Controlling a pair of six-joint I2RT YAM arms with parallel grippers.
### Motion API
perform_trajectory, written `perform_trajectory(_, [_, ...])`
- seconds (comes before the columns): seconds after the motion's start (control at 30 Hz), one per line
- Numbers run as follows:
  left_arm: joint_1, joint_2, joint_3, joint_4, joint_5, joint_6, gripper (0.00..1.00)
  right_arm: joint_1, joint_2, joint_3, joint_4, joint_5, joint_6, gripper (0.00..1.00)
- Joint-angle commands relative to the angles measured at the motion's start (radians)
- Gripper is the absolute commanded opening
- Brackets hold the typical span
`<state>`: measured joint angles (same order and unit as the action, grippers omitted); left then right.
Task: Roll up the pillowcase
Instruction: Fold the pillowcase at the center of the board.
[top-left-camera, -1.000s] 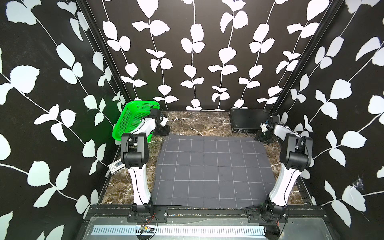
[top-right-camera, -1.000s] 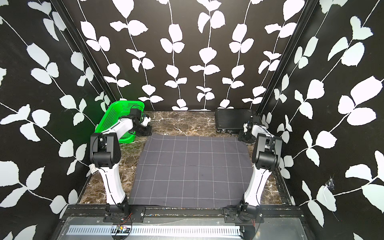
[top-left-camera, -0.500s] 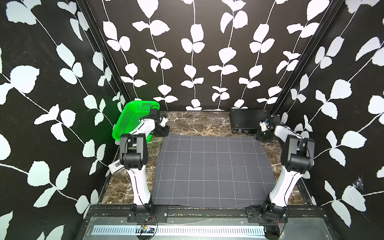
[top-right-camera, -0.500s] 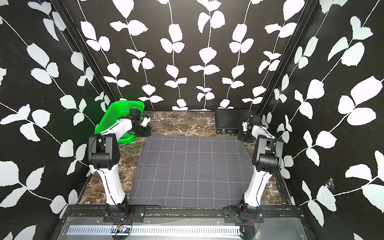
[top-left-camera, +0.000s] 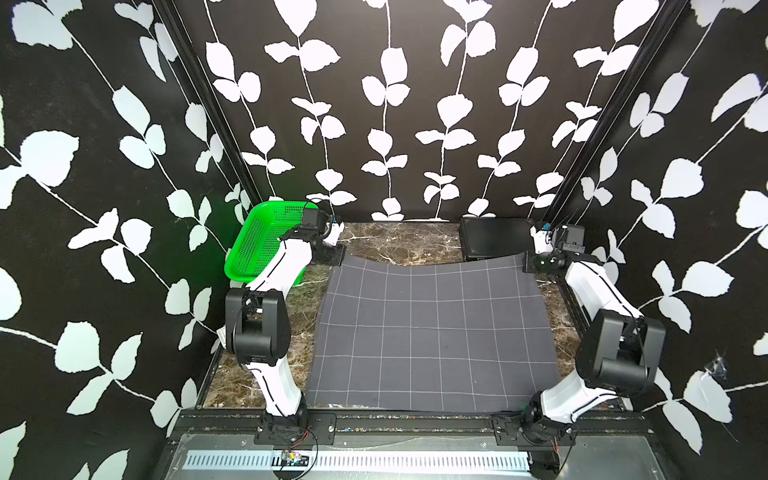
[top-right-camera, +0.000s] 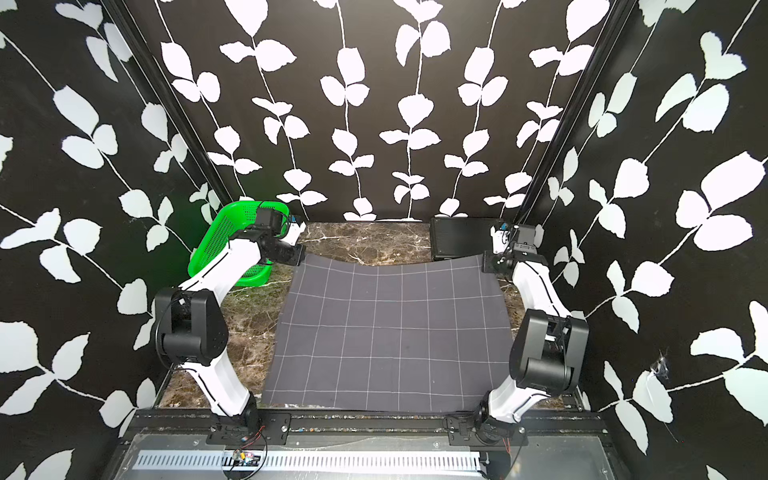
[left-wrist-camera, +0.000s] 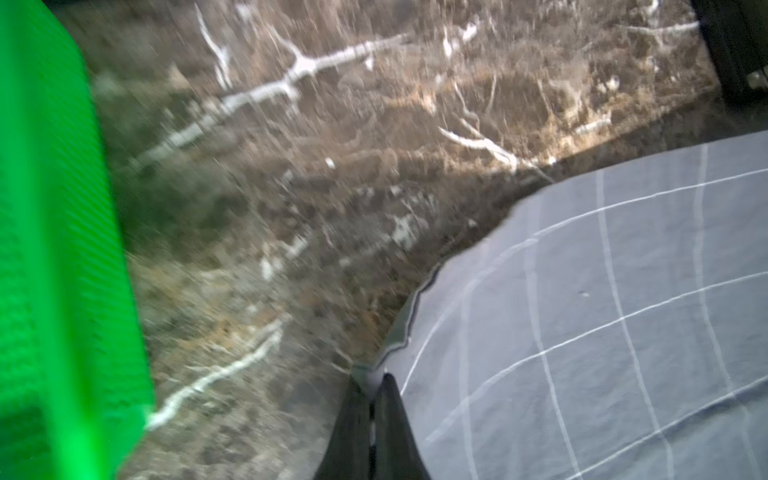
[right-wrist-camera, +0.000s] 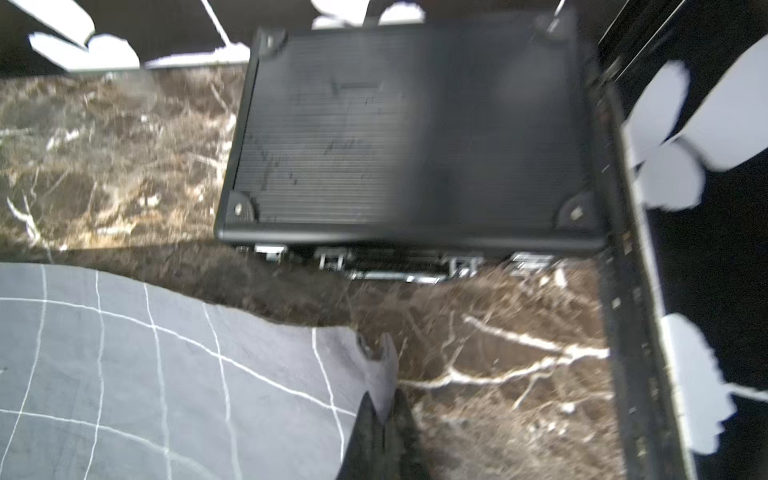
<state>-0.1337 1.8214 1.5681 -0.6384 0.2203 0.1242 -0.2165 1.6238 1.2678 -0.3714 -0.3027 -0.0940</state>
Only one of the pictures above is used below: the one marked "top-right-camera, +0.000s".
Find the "grey checked pillowcase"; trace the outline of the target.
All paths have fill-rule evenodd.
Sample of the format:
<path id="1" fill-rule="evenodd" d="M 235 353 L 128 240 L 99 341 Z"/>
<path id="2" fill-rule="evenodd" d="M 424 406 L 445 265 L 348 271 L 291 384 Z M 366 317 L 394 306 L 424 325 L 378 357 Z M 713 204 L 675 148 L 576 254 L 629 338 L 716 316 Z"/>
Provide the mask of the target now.
<path id="1" fill-rule="evenodd" d="M 480 256 L 365 266 L 308 255 L 279 315 L 270 405 L 470 411 L 508 374 L 511 322 Z"/>

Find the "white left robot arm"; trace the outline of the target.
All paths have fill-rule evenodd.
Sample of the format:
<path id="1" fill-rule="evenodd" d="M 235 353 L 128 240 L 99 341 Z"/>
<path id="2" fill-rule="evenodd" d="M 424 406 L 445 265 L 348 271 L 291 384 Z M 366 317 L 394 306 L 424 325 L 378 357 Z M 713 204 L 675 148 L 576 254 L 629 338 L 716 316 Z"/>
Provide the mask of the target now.
<path id="1" fill-rule="evenodd" d="M 262 427 L 253 394 L 242 384 L 227 353 L 229 329 L 221 310 L 236 284 L 256 267 L 298 266 L 305 248 L 301 227 L 279 202 L 234 202 L 220 212 L 189 266 L 190 279 L 160 290 L 154 299 L 156 352 L 187 372 L 220 423 L 247 435 Z"/>

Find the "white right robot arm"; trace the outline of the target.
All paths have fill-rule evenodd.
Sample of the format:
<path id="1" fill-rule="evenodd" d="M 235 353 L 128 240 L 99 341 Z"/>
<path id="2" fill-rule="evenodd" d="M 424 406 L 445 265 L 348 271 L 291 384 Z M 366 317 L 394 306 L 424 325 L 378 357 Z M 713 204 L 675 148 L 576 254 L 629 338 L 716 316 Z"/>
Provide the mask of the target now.
<path id="1" fill-rule="evenodd" d="M 508 363 L 508 375 L 490 390 L 474 413 L 480 442 L 507 443 L 520 433 L 523 415 L 539 401 L 577 389 L 589 326 L 559 299 L 545 257 L 537 252 L 531 226 L 504 224 L 490 229 L 492 249 L 483 270 L 504 274 L 525 307 Z"/>

